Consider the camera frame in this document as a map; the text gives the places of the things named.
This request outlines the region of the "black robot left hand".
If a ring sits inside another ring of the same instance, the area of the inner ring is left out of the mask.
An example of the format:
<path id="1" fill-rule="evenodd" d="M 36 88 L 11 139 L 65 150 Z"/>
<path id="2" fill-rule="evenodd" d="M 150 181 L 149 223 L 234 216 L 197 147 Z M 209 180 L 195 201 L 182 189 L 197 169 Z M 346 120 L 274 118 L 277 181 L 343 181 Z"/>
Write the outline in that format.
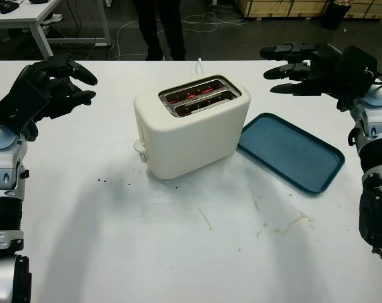
<path id="1" fill-rule="evenodd" d="M 0 101 L 0 122 L 15 134 L 28 132 L 30 141 L 38 134 L 35 123 L 55 119 L 80 105 L 90 105 L 94 91 L 82 90 L 71 80 L 95 86 L 98 79 L 70 54 L 48 57 L 26 66 Z"/>

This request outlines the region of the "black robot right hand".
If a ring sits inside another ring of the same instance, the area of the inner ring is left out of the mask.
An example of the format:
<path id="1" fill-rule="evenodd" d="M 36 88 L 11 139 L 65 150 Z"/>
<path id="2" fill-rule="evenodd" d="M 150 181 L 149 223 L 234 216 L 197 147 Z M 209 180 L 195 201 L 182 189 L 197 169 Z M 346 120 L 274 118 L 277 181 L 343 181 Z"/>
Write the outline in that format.
<path id="1" fill-rule="evenodd" d="M 353 94 L 349 85 L 349 56 L 353 45 L 338 50 L 330 44 L 297 43 L 264 47 L 260 56 L 266 60 L 287 61 L 287 64 L 264 72 L 266 80 L 288 78 L 295 84 L 286 83 L 271 88 L 272 93 L 293 96 L 320 96 L 327 94 L 337 99 L 337 109 L 341 112 L 352 108 Z"/>

